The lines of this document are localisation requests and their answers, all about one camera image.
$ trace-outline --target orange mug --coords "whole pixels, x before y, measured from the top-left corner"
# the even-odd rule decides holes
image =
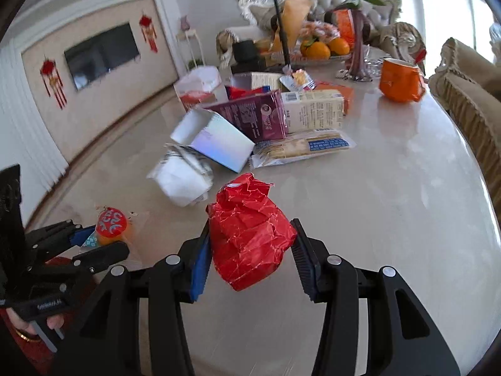
[[[419,102],[426,92],[423,75],[417,65],[398,59],[385,59],[379,89],[390,100]]]

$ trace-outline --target crumpled red paper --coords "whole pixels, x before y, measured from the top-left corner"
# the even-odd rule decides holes
[[[296,230],[268,198],[271,186],[244,174],[207,208],[214,265],[236,291],[272,274],[296,239]]]

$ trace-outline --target white wall molding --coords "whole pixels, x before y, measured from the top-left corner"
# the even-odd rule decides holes
[[[49,191],[68,163],[48,132],[24,71],[22,53],[56,29],[94,11],[130,0],[43,0],[17,17],[0,49],[0,110],[12,126],[39,183]],[[179,75],[186,72],[176,41],[176,0],[154,0]]]

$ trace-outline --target fruit plate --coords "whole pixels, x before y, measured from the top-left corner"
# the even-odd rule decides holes
[[[284,62],[283,52],[269,52],[262,54],[266,58],[267,65],[275,65]],[[318,66],[318,65],[332,65],[344,62],[351,58],[351,53],[348,55],[331,56],[327,60],[313,60],[302,56],[300,53],[291,52],[291,64],[295,66]]]

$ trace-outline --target red round label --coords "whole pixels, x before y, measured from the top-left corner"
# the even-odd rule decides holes
[[[118,209],[109,207],[99,214],[96,232],[106,238],[115,238],[127,228],[127,218]]]

